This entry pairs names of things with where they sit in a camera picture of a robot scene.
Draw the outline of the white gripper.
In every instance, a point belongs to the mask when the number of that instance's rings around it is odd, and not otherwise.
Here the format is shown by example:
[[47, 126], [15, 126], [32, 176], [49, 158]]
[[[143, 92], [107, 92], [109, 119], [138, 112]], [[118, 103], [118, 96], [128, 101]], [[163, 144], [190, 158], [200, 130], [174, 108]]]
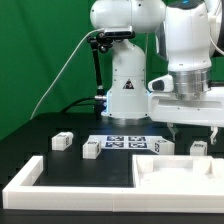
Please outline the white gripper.
[[180, 99], [173, 92], [174, 82], [171, 75], [165, 75], [148, 83], [148, 113], [153, 121], [165, 122], [172, 134], [178, 138], [176, 124], [210, 126], [211, 145], [216, 144], [218, 127], [224, 127], [224, 87], [212, 87], [201, 92], [197, 98]]

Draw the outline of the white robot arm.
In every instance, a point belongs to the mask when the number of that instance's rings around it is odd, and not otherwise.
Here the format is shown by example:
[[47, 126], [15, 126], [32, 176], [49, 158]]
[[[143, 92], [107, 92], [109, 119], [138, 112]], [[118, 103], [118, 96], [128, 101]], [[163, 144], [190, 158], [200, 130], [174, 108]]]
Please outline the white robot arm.
[[[224, 0], [96, 0], [90, 19], [98, 49], [113, 52], [104, 120], [208, 126], [215, 140], [224, 128], [224, 84], [209, 73], [221, 51]], [[150, 82], [147, 51], [130, 41], [140, 33], [153, 33], [156, 53], [168, 61], [168, 73]]]

